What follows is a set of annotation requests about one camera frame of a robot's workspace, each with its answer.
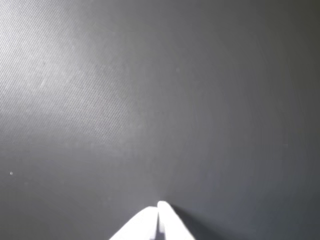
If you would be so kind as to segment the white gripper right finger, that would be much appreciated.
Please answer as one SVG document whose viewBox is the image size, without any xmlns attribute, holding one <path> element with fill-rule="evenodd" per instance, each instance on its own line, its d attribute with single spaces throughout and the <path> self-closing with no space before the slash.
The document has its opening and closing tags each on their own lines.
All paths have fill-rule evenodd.
<svg viewBox="0 0 320 240">
<path fill-rule="evenodd" d="M 159 231 L 166 240 L 195 240 L 173 207 L 166 201 L 157 203 Z"/>
</svg>

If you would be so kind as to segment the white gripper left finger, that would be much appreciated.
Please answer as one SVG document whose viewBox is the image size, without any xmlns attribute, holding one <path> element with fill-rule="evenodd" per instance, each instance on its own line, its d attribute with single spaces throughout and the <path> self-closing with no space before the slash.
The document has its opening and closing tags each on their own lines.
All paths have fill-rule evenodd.
<svg viewBox="0 0 320 240">
<path fill-rule="evenodd" d="M 154 240 L 157 234 L 158 209 L 148 206 L 126 222 L 110 240 Z"/>
</svg>

